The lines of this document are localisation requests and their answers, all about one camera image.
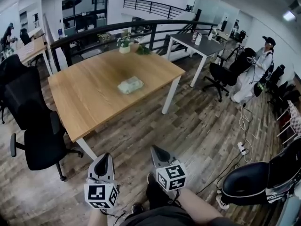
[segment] chair wheel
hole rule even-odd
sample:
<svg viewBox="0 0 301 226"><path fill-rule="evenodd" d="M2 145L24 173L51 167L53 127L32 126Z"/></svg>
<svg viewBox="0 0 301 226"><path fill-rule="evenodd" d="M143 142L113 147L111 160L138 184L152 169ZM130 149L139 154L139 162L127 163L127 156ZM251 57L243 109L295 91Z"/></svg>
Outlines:
<svg viewBox="0 0 301 226"><path fill-rule="evenodd" d="M62 182L64 182L64 181L66 181L66 180L67 180L67 177L65 177L65 176L62 176L62 177L60 177L60 179L61 179L61 181L62 181Z"/></svg>

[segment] white jumpsuit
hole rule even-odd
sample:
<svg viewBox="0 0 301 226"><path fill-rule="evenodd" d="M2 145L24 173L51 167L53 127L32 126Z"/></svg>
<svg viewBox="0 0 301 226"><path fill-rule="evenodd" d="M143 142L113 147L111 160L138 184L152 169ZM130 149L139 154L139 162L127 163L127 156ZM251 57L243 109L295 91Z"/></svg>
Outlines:
<svg viewBox="0 0 301 226"><path fill-rule="evenodd" d="M234 94L232 100L234 100L237 103L240 103L246 97L250 97L253 95L254 85L262 78L264 72L270 67L272 63L273 55L269 54L267 56L269 52L271 51L264 52L263 47L256 53L255 60L257 61L257 65L260 65L262 68L260 68L257 65L251 66L248 72L242 73L238 77L238 80L241 81L242 86L240 88L240 91Z"/></svg>

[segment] window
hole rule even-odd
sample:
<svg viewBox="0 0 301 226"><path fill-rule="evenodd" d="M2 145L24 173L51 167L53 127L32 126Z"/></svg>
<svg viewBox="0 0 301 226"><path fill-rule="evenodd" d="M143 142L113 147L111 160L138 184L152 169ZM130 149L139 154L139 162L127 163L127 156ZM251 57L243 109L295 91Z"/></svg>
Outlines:
<svg viewBox="0 0 301 226"><path fill-rule="evenodd" d="M108 0L62 0L65 35L106 26Z"/></svg>

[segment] gray desk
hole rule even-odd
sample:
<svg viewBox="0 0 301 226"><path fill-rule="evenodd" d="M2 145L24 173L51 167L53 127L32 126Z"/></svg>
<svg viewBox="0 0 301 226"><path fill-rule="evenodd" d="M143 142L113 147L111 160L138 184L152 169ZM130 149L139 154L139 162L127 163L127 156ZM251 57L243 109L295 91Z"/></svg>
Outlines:
<svg viewBox="0 0 301 226"><path fill-rule="evenodd" d="M190 87L194 87L194 84L196 83L198 76L201 73L201 70L205 64L207 57L222 51L223 49L225 49L225 47L219 44L215 40L208 40L207 36L202 37L202 41L199 46L195 45L194 42L192 42L191 40L192 40L192 33L181 33L181 34L170 35L170 42L167 50L167 59L169 60L170 52L174 41L190 48L192 51L200 54L203 57L193 77L193 80L190 84Z"/></svg>

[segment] white chair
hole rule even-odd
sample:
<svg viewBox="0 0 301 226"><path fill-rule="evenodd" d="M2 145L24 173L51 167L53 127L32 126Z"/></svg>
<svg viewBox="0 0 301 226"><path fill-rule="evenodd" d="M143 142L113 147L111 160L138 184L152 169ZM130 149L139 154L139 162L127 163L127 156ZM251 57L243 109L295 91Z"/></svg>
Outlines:
<svg viewBox="0 0 301 226"><path fill-rule="evenodd" d="M283 132L285 132L288 128L291 128L293 131L293 135L288 138L283 145L288 142L290 139L301 135L301 115L297 108L292 104L290 100L288 102L288 108L282 113L282 115L277 119L277 121L289 110L291 118L283 125L283 127L287 126L283 131L281 131L277 137L279 137Z"/></svg>

